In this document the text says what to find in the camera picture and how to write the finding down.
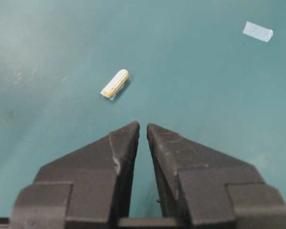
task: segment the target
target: tape piece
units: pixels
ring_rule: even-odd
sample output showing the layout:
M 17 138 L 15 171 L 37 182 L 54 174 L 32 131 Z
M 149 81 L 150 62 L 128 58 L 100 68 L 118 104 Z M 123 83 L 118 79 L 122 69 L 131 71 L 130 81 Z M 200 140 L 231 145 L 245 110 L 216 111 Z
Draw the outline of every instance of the tape piece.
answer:
M 243 34 L 268 42 L 273 36 L 273 31 L 247 21 Z

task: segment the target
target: work surface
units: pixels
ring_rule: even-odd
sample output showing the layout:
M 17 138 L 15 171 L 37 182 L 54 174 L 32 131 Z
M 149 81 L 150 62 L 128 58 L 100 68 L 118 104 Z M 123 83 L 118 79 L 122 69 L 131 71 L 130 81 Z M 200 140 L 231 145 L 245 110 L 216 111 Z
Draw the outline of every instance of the work surface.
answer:
M 254 164 L 286 201 L 286 1 L 0 0 L 0 216 L 40 166 L 133 120 L 131 216 L 161 215 L 149 122 Z

